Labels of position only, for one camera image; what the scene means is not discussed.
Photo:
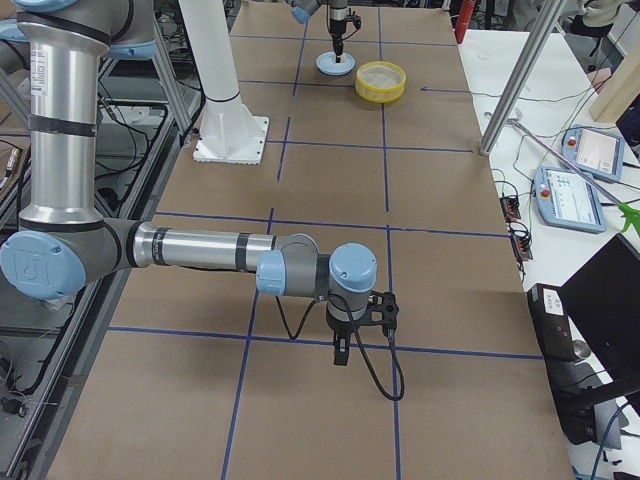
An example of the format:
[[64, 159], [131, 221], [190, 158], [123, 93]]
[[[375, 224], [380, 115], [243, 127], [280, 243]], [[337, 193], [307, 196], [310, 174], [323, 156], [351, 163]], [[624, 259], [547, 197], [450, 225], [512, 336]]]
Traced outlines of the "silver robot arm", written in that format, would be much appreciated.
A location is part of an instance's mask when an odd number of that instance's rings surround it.
[[327, 6], [326, 24], [331, 36], [333, 55], [336, 63], [346, 64], [347, 54], [344, 52], [344, 35], [347, 25], [352, 24], [354, 33], [361, 28], [361, 17], [348, 5], [347, 0], [296, 0], [289, 2], [292, 16], [301, 24], [306, 24], [309, 19], [322, 6]]
[[322, 254], [305, 234], [185, 231], [107, 219], [94, 205], [98, 70], [110, 51], [156, 50], [149, 1], [20, 1], [30, 44], [31, 200], [1, 248], [1, 269], [20, 292], [54, 300], [115, 271], [150, 265], [252, 273], [260, 293], [325, 302], [334, 361], [373, 322], [377, 261], [349, 243]]

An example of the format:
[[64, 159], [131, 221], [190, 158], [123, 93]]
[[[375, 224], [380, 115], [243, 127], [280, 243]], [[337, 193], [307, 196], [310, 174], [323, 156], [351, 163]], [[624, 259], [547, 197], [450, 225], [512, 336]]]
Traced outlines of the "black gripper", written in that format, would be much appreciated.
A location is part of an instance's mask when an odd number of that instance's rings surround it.
[[347, 31], [347, 25], [352, 24], [354, 31], [361, 28], [361, 17], [354, 9], [344, 5], [329, 5], [327, 10], [327, 27], [333, 42], [334, 61], [342, 62], [344, 51], [343, 38]]
[[353, 328], [349, 320], [343, 321], [332, 315], [327, 316], [327, 324], [333, 331], [333, 346], [335, 366], [347, 366], [349, 360], [349, 346]]

